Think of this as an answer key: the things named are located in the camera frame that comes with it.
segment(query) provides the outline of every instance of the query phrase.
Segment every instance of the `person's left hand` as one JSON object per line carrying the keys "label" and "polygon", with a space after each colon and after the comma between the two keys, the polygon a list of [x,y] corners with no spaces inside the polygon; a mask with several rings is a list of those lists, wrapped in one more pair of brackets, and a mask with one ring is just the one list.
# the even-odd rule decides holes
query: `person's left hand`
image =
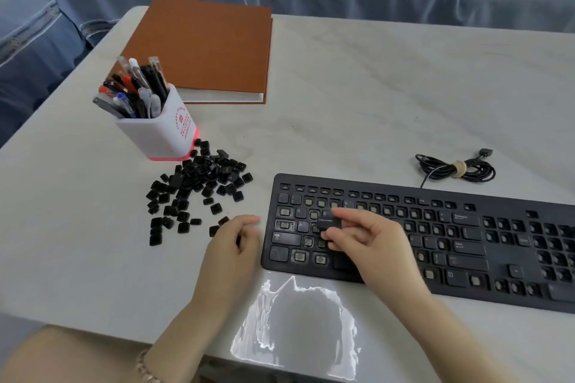
{"label": "person's left hand", "polygon": [[192,303],[224,317],[232,310],[254,276],[260,232],[253,224],[258,221],[258,216],[240,215],[218,230],[206,249]]}

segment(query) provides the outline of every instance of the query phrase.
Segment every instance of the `pen holder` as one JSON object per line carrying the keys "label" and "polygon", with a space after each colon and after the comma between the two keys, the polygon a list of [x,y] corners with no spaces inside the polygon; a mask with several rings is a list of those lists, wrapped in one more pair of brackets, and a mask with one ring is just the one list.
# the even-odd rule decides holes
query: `pen holder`
{"label": "pen holder", "polygon": [[156,118],[117,118],[116,125],[152,161],[183,161],[190,157],[198,135],[176,87]]}

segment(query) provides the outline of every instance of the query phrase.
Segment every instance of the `blue pen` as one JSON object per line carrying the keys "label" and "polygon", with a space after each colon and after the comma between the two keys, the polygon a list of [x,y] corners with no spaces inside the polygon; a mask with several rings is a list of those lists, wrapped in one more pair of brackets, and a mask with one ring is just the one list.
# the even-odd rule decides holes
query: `blue pen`
{"label": "blue pen", "polygon": [[132,105],[130,104],[129,99],[126,97],[126,95],[124,93],[116,94],[115,98],[119,99],[120,103],[122,103],[122,106],[124,107],[124,109],[126,110],[128,115],[130,116],[130,118],[137,118],[136,112],[134,112],[134,109],[132,108]]}

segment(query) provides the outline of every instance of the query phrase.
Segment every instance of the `beige cable band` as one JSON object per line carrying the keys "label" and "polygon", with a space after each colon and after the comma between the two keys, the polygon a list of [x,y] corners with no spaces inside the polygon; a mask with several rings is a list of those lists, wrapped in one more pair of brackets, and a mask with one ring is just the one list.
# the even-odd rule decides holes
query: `beige cable band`
{"label": "beige cable band", "polygon": [[464,161],[455,161],[452,165],[457,169],[457,173],[451,177],[458,179],[467,172],[467,164]]}

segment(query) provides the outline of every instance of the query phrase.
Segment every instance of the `table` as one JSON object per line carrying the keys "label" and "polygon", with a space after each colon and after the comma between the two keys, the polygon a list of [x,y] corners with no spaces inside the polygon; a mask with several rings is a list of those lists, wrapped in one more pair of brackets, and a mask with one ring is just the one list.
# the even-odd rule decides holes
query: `table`
{"label": "table", "polygon": [[[575,35],[274,16],[266,105],[191,105],[200,138],[248,164],[245,200],[148,246],[151,162],[91,102],[146,7],[130,10],[0,150],[0,312],[153,342],[191,298],[223,215],[265,222],[276,173],[419,186],[413,156],[492,183],[428,188],[575,203]],[[441,297],[521,381],[575,375],[575,315]],[[438,381],[363,285],[258,270],[208,354],[357,382]]]}

